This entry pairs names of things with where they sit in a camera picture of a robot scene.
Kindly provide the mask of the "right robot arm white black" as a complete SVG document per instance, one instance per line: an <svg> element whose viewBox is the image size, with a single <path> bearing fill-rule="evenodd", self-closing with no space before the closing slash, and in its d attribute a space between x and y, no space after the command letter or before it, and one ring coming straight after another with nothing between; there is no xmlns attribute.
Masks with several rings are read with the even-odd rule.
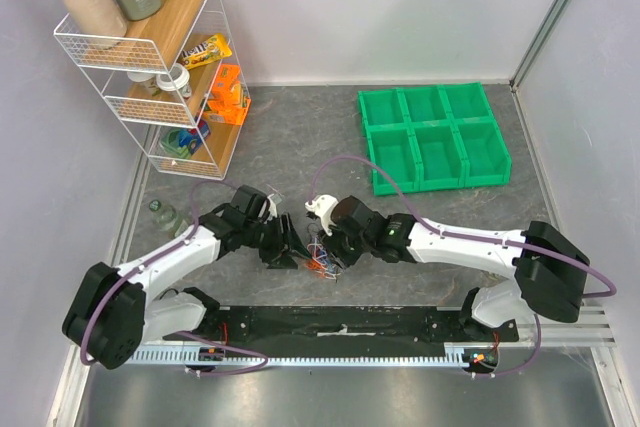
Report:
<svg viewBox="0 0 640 427"><path fill-rule="evenodd" d="M344 268L369 253L387 263L451 264L500 277L465 297L457 324L469 340L492 338L518 317L579 318L587 274L577 265L589 260L546 222L510 231L454 227L406 213L383 216L354 196L320 195L306 209L319 217L321 243Z"/></svg>

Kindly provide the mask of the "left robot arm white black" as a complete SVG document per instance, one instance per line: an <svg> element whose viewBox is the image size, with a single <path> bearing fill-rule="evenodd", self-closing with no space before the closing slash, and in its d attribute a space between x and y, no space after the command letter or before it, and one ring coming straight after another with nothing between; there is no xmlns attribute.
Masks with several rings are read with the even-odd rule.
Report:
<svg viewBox="0 0 640 427"><path fill-rule="evenodd" d="M231 200L194 214L186 231L156 250L116 267L99 262L85 273L63 320L63 334L86 366L123 365L144 342L186 332L208 340L219 329L216 304L197 289L162 292L191 272L243 247L271 269L295 269L310 256L291 217L272 197L242 185Z"/></svg>

